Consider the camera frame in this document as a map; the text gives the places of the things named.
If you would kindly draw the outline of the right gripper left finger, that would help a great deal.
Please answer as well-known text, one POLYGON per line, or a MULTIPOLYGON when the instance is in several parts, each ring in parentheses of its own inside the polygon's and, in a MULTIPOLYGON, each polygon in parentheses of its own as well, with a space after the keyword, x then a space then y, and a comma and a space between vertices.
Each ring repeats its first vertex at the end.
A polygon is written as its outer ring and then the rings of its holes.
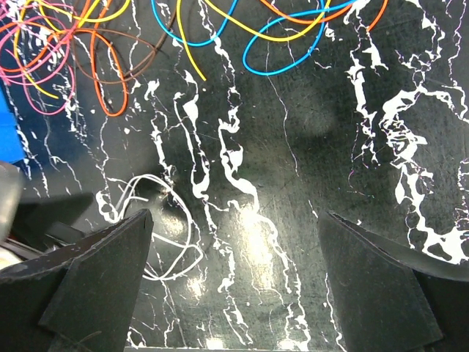
POLYGON ((1 270, 1 350, 123 351, 152 228, 143 209, 1 270))

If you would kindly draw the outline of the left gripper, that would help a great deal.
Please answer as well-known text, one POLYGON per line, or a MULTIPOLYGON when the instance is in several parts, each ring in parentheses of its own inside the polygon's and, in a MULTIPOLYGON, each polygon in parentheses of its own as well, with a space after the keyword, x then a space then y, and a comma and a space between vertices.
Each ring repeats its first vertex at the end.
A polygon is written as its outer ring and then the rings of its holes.
POLYGON ((91 193, 51 198, 22 195, 24 176, 1 162, 1 263, 19 264, 84 237, 73 223, 91 205, 91 193))

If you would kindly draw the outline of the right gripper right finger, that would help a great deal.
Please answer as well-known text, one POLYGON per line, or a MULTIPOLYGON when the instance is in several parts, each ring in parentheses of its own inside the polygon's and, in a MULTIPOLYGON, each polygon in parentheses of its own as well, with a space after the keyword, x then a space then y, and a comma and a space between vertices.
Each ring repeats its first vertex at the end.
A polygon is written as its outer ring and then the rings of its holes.
POLYGON ((318 234, 347 350, 468 350, 467 266, 334 213, 320 214, 318 234))

